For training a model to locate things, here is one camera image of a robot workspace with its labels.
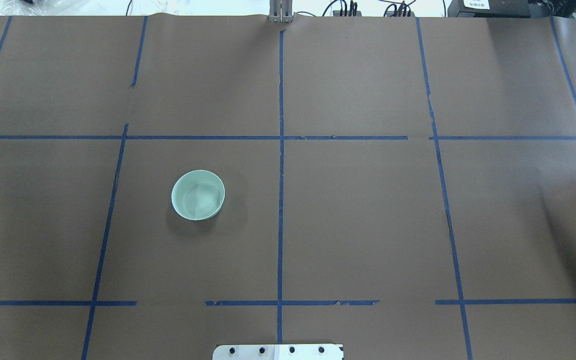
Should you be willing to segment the black desktop box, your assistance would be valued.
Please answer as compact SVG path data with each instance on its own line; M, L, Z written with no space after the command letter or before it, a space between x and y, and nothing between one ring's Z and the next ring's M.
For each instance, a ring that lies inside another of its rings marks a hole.
M528 0L452 0L448 18L530 18Z

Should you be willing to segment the mint green bowl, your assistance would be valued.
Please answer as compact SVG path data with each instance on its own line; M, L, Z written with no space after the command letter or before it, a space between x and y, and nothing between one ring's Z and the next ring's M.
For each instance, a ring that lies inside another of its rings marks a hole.
M178 216L188 221L205 221L216 216L226 200L226 187L212 171L192 170L176 180L170 193Z

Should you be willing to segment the aluminium frame post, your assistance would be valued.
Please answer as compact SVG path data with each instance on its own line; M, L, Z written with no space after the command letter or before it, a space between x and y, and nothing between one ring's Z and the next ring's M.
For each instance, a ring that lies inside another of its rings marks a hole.
M292 23L294 21L293 0L270 0L269 22Z

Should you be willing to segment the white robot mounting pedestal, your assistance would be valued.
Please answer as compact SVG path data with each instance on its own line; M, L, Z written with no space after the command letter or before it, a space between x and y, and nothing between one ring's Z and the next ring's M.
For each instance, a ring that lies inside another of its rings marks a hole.
M217 346L213 360L343 360L341 344L224 344Z

